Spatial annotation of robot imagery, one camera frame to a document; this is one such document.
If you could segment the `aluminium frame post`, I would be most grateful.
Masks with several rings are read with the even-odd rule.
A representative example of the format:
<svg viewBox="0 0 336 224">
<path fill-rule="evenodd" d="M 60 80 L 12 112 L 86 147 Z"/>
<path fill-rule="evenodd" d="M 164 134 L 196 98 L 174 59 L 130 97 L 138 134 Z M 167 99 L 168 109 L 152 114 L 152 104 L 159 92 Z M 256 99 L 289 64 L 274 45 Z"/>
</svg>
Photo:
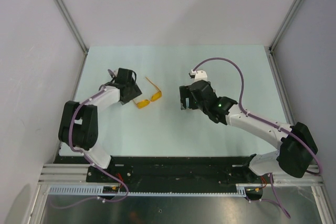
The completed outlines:
<svg viewBox="0 0 336 224">
<path fill-rule="evenodd" d="M 295 16 L 297 15 L 297 12 L 299 11 L 299 8 L 304 3 L 305 0 L 293 0 L 284 20 L 282 21 L 279 29 L 276 32 L 275 37 L 273 38 L 270 46 L 268 47 L 270 52 L 275 51 L 278 44 L 282 40 L 283 36 L 285 35 L 286 31 L 288 30 L 289 26 L 293 22 Z"/>
<path fill-rule="evenodd" d="M 66 25 L 68 26 L 71 34 L 73 35 L 75 41 L 77 42 L 78 46 L 80 47 L 83 54 L 86 56 L 88 53 L 88 47 L 85 44 L 84 39 L 82 38 L 77 25 L 75 24 L 64 0 L 54 0 L 61 16 L 63 17 Z"/>
</svg>

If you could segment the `right aluminium frame post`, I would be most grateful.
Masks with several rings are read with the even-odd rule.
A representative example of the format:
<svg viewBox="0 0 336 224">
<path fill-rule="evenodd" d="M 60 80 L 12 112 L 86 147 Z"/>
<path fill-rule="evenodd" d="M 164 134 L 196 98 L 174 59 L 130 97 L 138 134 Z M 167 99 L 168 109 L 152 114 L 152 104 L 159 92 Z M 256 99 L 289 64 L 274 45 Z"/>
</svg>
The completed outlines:
<svg viewBox="0 0 336 224">
<path fill-rule="evenodd" d="M 297 12 L 299 11 L 299 8 L 304 3 L 305 0 L 293 0 L 284 20 L 282 21 L 279 29 L 276 32 L 275 37 L 273 38 L 270 46 L 268 47 L 270 52 L 275 51 L 278 44 L 282 40 L 283 36 L 285 35 L 286 31 L 288 30 L 289 26 L 293 22 L 295 16 L 297 15 Z"/>
</svg>

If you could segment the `orange sunglasses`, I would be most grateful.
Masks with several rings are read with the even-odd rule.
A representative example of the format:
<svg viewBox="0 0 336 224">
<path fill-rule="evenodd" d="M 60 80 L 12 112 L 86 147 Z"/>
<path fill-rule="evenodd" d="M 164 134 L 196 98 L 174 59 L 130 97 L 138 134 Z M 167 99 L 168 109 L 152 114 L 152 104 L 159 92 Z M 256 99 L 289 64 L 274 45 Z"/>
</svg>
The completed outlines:
<svg viewBox="0 0 336 224">
<path fill-rule="evenodd" d="M 155 88 L 155 93 L 153 93 L 150 97 L 147 97 L 145 99 L 135 99 L 133 100 L 134 105 L 138 109 L 143 109 L 149 104 L 159 100 L 162 97 L 162 91 L 161 89 L 154 83 L 152 82 L 148 77 L 145 77 L 146 80 Z"/>
</svg>

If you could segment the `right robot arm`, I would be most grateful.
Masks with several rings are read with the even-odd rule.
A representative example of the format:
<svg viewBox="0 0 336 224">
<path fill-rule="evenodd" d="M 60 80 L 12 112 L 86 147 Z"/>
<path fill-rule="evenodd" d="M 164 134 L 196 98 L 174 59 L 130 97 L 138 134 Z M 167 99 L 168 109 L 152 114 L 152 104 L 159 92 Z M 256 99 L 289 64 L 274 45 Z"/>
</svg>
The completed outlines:
<svg viewBox="0 0 336 224">
<path fill-rule="evenodd" d="M 273 152 L 249 157 L 242 169 L 245 181 L 254 183 L 261 175 L 281 171 L 301 178 L 308 172 L 318 148 L 305 124 L 281 124 L 252 115 L 243 111 L 237 101 L 218 97 L 211 84 L 204 80 L 180 86 L 179 93 L 182 110 L 199 109 L 212 122 L 242 129 L 276 148 Z"/>
</svg>

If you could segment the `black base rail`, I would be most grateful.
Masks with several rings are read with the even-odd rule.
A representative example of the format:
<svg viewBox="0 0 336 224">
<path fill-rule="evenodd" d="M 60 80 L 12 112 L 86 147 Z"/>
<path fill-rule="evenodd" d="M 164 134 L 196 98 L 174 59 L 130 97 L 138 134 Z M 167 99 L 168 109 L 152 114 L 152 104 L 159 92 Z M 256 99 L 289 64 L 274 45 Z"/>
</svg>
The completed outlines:
<svg viewBox="0 0 336 224">
<path fill-rule="evenodd" d="M 89 183 L 123 181 L 131 193 L 228 193 L 236 184 L 259 184 L 244 166 L 248 156 L 130 157 L 115 156 L 104 172 L 89 167 Z"/>
</svg>

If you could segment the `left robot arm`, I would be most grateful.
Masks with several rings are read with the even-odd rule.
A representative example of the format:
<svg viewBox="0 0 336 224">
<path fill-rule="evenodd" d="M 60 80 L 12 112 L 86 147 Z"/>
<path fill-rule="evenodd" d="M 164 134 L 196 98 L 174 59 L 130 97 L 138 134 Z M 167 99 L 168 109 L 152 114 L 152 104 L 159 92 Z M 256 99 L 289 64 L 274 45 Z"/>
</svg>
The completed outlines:
<svg viewBox="0 0 336 224">
<path fill-rule="evenodd" d="M 133 70 L 109 69 L 108 73 L 111 80 L 102 84 L 97 93 L 82 102 L 65 103 L 58 132 L 61 142 L 99 167 L 97 174 L 105 182 L 115 178 L 116 169 L 110 165 L 111 155 L 98 143 L 98 115 L 114 104 L 125 105 L 142 94 Z"/>
</svg>

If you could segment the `left aluminium frame post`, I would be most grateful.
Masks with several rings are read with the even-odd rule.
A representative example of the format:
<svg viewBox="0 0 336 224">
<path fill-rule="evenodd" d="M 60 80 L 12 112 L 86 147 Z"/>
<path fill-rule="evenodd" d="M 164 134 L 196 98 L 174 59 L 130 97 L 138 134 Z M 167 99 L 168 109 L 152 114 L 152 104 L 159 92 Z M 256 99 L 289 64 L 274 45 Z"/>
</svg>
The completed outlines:
<svg viewBox="0 0 336 224">
<path fill-rule="evenodd" d="M 54 0 L 61 16 L 63 17 L 66 25 L 68 26 L 71 34 L 73 35 L 75 41 L 77 42 L 78 46 L 80 47 L 83 54 L 86 56 L 88 53 L 88 47 L 85 44 L 84 39 L 82 38 L 77 25 L 75 24 L 64 0 Z"/>
</svg>

